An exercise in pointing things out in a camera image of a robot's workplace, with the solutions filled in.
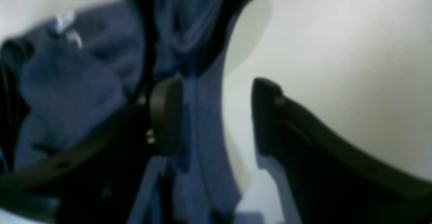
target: blue cloth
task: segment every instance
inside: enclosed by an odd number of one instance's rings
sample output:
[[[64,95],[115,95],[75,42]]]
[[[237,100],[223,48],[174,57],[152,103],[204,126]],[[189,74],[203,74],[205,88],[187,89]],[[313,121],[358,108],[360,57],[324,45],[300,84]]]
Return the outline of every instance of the blue cloth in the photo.
[[[67,150],[134,100],[142,79],[174,76],[184,87],[181,149],[150,160],[128,224],[160,223],[160,193],[166,191],[158,185],[161,177],[168,179],[176,221],[232,221],[241,196],[223,139],[221,85],[226,48],[245,1],[122,0],[77,14],[60,34],[48,21],[12,39],[33,50],[23,63],[9,64],[30,107],[15,170],[49,157],[32,144]],[[82,48],[68,39],[71,31]],[[152,59],[154,70],[144,71]]]

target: black plastic part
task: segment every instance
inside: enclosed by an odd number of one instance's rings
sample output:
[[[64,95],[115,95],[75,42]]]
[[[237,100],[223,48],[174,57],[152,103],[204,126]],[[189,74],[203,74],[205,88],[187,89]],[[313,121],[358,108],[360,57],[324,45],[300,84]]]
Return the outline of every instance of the black plastic part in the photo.
[[[252,91],[256,145],[284,167],[304,224],[430,224],[432,184],[363,153],[267,79]]]
[[[181,140],[183,87],[179,79],[166,79],[153,88],[150,122],[162,155],[176,154]]]
[[[73,149],[0,177],[0,207],[58,224],[125,223],[156,153],[145,111],[133,104]]]

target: blue fabric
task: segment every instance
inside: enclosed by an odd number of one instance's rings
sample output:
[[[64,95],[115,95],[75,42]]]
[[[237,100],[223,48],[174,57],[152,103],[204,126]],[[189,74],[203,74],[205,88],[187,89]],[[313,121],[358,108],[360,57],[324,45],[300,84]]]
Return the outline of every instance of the blue fabric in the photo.
[[[241,196],[222,131],[222,72],[235,21],[246,0],[122,0],[77,15],[68,31],[82,48],[53,29],[54,21],[12,40],[31,43],[20,78],[30,107],[15,150],[15,170],[46,159],[32,147],[67,150],[136,95],[142,75],[175,76],[184,87],[178,155],[148,163],[128,224],[160,223],[166,178],[173,218],[188,223],[230,222]],[[144,65],[154,59],[153,71]]]

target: dark blue fabric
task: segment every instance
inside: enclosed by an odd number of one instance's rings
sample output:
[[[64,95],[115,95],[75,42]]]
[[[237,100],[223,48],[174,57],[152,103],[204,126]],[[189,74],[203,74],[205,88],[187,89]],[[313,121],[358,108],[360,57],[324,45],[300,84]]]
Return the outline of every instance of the dark blue fabric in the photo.
[[[171,181],[176,221],[230,222],[241,196],[223,138],[222,72],[245,1],[124,0],[78,14],[68,30],[80,35],[82,49],[56,34],[53,21],[13,40],[34,48],[23,65],[10,65],[31,110],[15,170],[49,157],[34,143],[57,151],[76,145],[134,99],[142,75],[175,76],[184,87],[181,149],[150,160],[128,224],[160,223],[161,178]],[[143,71],[149,61],[152,73]]]

